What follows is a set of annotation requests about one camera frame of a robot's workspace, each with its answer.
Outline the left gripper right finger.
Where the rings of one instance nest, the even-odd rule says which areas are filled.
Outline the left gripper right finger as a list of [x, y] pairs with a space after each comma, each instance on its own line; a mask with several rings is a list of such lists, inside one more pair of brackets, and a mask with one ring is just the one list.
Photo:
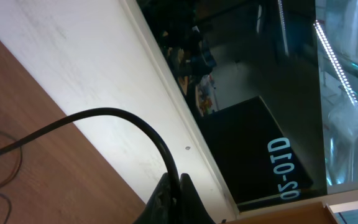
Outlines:
[[215, 224], [206, 211], [191, 177], [183, 173], [180, 177], [182, 223]]

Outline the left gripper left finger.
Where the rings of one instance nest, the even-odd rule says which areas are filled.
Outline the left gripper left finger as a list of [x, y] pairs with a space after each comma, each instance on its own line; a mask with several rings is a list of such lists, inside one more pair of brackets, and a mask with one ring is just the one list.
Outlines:
[[169, 224], [172, 196], [170, 180], [164, 173], [134, 224]]

